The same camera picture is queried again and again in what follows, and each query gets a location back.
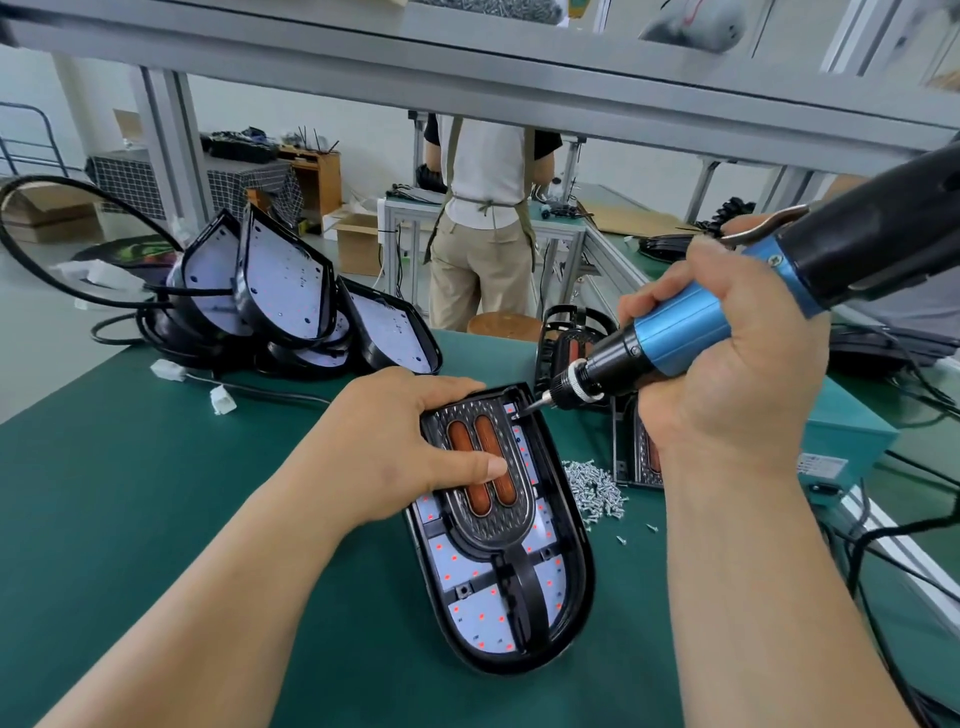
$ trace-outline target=plastic bag of screws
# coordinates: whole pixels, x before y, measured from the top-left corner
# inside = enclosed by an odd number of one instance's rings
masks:
[[[564,461],[564,471],[584,523],[597,523],[602,516],[618,520],[624,517],[624,497],[610,473],[597,468],[592,460]]]

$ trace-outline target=checkered tablecloth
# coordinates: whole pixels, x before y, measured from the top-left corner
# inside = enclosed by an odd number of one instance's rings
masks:
[[[303,194],[290,162],[276,159],[266,164],[251,164],[210,156],[204,160],[215,211],[226,208],[239,220],[247,204],[247,189],[253,187],[271,194],[274,212],[284,222],[294,225],[300,218]],[[147,217],[166,219],[147,150],[96,155],[86,161],[85,172],[102,190]]]

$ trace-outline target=black sleeve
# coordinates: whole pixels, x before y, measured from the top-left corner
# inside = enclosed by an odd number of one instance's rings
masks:
[[[560,139],[560,135],[556,132],[541,132],[537,130],[534,132],[534,159],[543,159],[548,154],[556,152],[564,146],[564,141]]]
[[[431,144],[440,146],[440,126],[437,124],[437,114],[428,113],[426,115],[426,129],[423,130],[423,138]]]

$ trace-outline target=blue screwdriver grip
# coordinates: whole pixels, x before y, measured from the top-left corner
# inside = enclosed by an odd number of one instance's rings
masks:
[[[767,262],[786,283],[806,318],[823,310],[773,235],[751,245],[744,255]],[[647,358],[665,376],[683,374],[700,352],[730,338],[731,333],[720,301],[696,282],[646,316],[634,319],[634,331]]]

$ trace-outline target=silver adjustment ring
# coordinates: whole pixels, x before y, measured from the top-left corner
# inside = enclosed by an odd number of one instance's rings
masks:
[[[576,359],[570,362],[570,366],[566,368],[566,380],[570,383],[570,389],[573,390],[573,393],[579,397],[582,401],[585,402],[596,402],[603,399],[603,395],[589,395],[580,386],[580,380],[577,378],[577,367],[581,364],[586,364],[586,359]]]

